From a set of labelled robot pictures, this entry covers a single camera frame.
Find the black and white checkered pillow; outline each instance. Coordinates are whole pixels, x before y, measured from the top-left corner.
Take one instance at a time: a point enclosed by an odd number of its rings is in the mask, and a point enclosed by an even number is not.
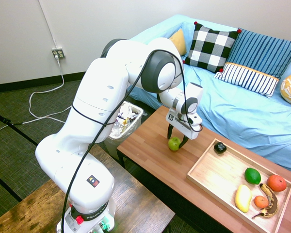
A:
[[[238,33],[221,32],[196,23],[193,41],[185,64],[218,72],[223,68]]]

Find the yellow mango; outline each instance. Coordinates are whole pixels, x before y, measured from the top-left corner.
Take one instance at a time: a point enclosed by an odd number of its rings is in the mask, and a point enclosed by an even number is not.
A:
[[[249,211],[251,199],[252,193],[250,188],[244,184],[239,185],[235,196],[236,207],[244,213],[247,213]]]

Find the green baseboard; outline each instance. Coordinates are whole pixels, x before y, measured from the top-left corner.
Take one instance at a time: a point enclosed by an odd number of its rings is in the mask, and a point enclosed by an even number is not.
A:
[[[64,80],[65,82],[81,80],[84,74],[85,72],[65,74]],[[52,77],[46,77],[46,78],[40,78],[40,79],[19,81],[19,82],[14,82],[14,83],[4,83],[4,84],[0,84],[0,92],[15,91],[15,90],[20,90],[20,89],[25,89],[25,88],[51,85],[51,84],[57,84],[57,83],[62,83],[62,82],[63,80],[62,80],[61,75],[58,75],[58,76],[52,76]]]

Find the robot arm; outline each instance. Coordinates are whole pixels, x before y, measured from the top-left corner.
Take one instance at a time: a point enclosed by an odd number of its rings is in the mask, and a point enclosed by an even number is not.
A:
[[[118,40],[103,54],[84,75],[64,126],[43,139],[35,152],[41,168],[69,193],[72,206],[65,213],[65,232],[110,231],[114,226],[114,177],[87,152],[90,144],[109,136],[129,85],[157,93],[174,116],[167,120],[186,137],[197,137],[194,130],[201,123],[196,108],[202,88],[189,84],[184,104],[185,95],[176,87],[182,81],[181,57],[170,40],[157,38],[148,45]]]

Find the coffee table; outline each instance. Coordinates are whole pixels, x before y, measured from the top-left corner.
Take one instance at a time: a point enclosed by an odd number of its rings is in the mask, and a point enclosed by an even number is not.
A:
[[[161,233],[175,213],[97,144],[90,153],[115,178],[112,197],[116,212],[112,232]],[[64,199],[63,191],[49,180],[0,217],[0,233],[55,233],[56,225],[61,219]]]
[[[255,228],[187,179],[187,173],[215,138],[290,182],[291,172],[206,128],[199,133],[197,139],[189,140],[176,152],[171,151],[167,146],[168,122],[165,120],[167,112],[166,107],[160,107],[118,147],[118,150],[230,231],[257,232]],[[172,136],[183,137],[175,128]],[[291,196],[278,232],[291,233]]]

